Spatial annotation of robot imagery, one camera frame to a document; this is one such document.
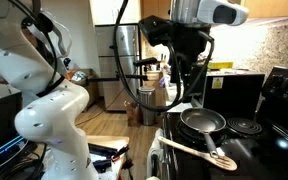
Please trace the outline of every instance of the frying pan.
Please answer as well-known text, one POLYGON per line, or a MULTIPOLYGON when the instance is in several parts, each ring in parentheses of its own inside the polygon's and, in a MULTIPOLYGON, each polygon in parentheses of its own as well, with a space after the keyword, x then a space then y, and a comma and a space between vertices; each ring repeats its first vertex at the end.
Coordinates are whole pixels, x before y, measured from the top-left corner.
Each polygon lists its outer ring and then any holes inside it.
POLYGON ((210 156, 218 158, 216 146, 210 133, 219 131, 225 127, 226 121, 224 117, 215 111, 205 108, 186 109, 181 113, 180 117, 186 126, 204 135, 210 156))

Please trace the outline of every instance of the wooden spoon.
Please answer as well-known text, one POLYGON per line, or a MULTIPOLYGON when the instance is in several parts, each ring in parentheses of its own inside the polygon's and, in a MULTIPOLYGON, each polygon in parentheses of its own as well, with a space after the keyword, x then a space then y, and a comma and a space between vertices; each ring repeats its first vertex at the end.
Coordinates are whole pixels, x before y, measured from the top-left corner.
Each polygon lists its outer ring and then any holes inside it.
POLYGON ((237 165, 235 163, 234 160, 226 157, 226 156, 219 156, 218 158, 212 158, 210 156, 209 153, 202 153, 200 151, 196 151, 192 148, 189 148, 189 147, 186 147, 186 146, 183 146, 181 144, 178 144, 174 141, 171 141, 169 139, 166 139, 162 136, 159 136, 158 137, 158 140, 161 141, 162 143, 164 144, 167 144, 167 145, 170 145, 172 147, 175 147, 177 149, 180 149, 182 151, 185 151, 187 153, 190 153, 190 154, 193 154, 195 156, 198 156, 198 157, 201 157, 205 160, 207 160, 208 162, 222 168, 222 169, 225 169, 225 170, 228 170, 228 171, 234 171, 237 169, 237 165))

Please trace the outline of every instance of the refrigerator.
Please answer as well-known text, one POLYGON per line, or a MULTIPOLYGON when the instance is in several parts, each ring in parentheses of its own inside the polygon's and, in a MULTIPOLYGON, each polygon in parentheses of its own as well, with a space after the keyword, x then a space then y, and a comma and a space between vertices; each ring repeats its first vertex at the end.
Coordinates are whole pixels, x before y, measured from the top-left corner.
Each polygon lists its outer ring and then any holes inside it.
MULTIPOLYGON (((97 48, 100 64, 100 75, 102 78, 116 77, 117 67, 115 63, 113 46, 114 25, 96 25, 97 48)), ((124 74, 139 74, 134 61, 140 58, 140 38, 137 24, 121 24, 117 31, 117 44, 119 57, 124 74)), ((139 87, 138 79, 127 79, 127 82, 135 94, 139 87)), ((105 109, 107 111, 125 111, 124 102, 131 101, 131 98, 119 81, 105 81, 103 93, 105 109)))

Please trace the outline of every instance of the tile backsplash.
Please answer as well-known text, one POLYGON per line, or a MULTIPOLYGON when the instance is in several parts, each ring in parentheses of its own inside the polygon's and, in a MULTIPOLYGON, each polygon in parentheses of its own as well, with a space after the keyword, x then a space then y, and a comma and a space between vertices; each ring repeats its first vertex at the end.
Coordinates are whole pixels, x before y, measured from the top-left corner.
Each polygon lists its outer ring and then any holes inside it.
MULTIPOLYGON (((211 29, 215 39, 214 60, 230 60, 234 68, 252 69, 269 74, 273 66, 288 67, 288 19, 271 23, 246 23, 241 26, 217 26, 211 29)), ((145 43, 144 57, 167 54, 162 46, 145 43)))

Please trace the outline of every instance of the stove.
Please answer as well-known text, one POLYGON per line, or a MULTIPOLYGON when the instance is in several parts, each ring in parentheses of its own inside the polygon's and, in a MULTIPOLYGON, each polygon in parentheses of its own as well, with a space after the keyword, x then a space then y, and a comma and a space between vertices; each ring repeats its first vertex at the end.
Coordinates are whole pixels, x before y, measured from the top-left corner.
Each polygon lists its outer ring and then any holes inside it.
MULTIPOLYGON (((237 170, 220 169, 199 157, 164 145, 164 165, 168 172, 162 179, 288 180, 288 69, 274 67, 262 93, 265 100, 254 120, 222 114, 226 127, 211 133, 217 151, 233 159, 237 170)), ((203 135, 181 123, 180 113, 166 113, 164 117, 166 138, 208 152, 203 135)))

